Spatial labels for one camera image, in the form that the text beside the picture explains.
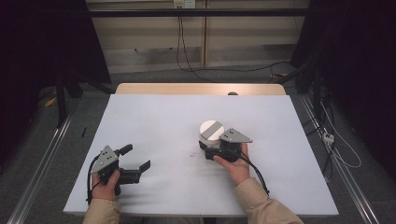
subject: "forearm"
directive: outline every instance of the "forearm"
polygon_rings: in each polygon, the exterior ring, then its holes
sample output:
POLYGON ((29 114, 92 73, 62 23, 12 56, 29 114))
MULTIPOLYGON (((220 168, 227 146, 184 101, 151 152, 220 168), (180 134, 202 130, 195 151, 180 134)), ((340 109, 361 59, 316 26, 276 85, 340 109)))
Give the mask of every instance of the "forearm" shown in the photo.
POLYGON ((248 223, 303 223, 289 208, 269 199, 262 186, 250 178, 235 188, 239 202, 247 213, 248 223))
POLYGON ((92 199, 85 214, 83 224, 118 224, 120 205, 117 202, 103 199, 92 199))

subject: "table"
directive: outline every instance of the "table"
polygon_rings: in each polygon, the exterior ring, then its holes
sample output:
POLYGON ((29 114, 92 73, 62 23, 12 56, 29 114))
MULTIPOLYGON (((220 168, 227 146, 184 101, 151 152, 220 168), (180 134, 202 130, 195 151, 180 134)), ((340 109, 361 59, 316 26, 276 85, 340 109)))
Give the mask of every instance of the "table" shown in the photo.
POLYGON ((222 167, 205 160, 198 146, 199 126, 208 119, 253 139, 249 155, 262 171, 271 197, 300 216, 338 214, 281 86, 176 83, 119 86, 117 94, 110 97, 64 211, 85 214, 88 166, 99 150, 105 145, 116 149, 133 144, 134 150, 120 158, 120 167, 136 169, 147 160, 151 167, 139 184, 121 186, 118 201, 123 214, 243 217, 233 195, 233 181, 222 167), (240 95, 221 95, 230 91, 240 95))

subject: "gray floor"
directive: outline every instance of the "gray floor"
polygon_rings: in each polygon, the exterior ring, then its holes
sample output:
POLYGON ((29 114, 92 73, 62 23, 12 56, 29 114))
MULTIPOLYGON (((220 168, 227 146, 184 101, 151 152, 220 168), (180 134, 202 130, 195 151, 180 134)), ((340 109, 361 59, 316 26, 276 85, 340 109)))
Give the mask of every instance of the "gray floor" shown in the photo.
MULTIPOLYGON (((260 65, 235 66, 233 69, 260 67, 260 65)), ((274 66, 273 73, 287 73, 290 69, 286 65, 274 66)), ((212 70, 198 72, 198 75, 216 82, 266 83, 270 80, 270 69, 248 73, 212 70)), ((116 87, 121 82, 204 82, 193 73, 180 70, 113 75, 112 79, 114 81, 112 87, 116 87)), ((35 196, 25 223, 80 223, 82 220, 81 217, 63 213, 63 209, 74 186, 74 178, 78 175, 108 101, 108 95, 85 84, 82 84, 82 87, 84 89, 82 99, 67 99, 70 108, 73 107, 72 105, 78 105, 76 113, 72 117, 70 126, 54 156, 53 162, 45 173, 44 182, 35 196)), ((302 104, 301 96, 296 93, 293 87, 293 82, 287 83, 285 89, 294 103, 301 122, 310 120, 302 104)), ((7 223, 55 133, 57 124, 56 104, 44 107, 46 100, 43 99, 38 104, 35 119, 28 133, 24 136, 11 160, 3 166, 3 173, 0 175, 0 223, 7 223)), ((349 169, 350 172, 359 183, 369 204, 373 207, 379 222, 396 223, 396 214, 394 213, 396 211, 395 181, 371 157, 363 141, 354 135, 347 118, 337 108, 335 101, 332 102, 332 108, 337 131, 356 149, 362 160, 362 166, 357 169, 349 169)), ((311 122, 308 122, 304 129, 310 132, 314 129, 314 126, 311 122)), ((307 137, 317 157, 318 164, 322 167, 326 161, 327 152, 317 133, 310 134, 307 137)), ((335 142, 345 161, 357 162, 350 149, 339 141, 339 137, 336 136, 335 142)), ((303 217, 304 222, 365 223, 356 202, 350 196, 345 183, 335 168, 328 186, 340 215, 336 217, 303 217)), ((122 220, 122 223, 139 223, 141 219, 124 217, 122 220)))

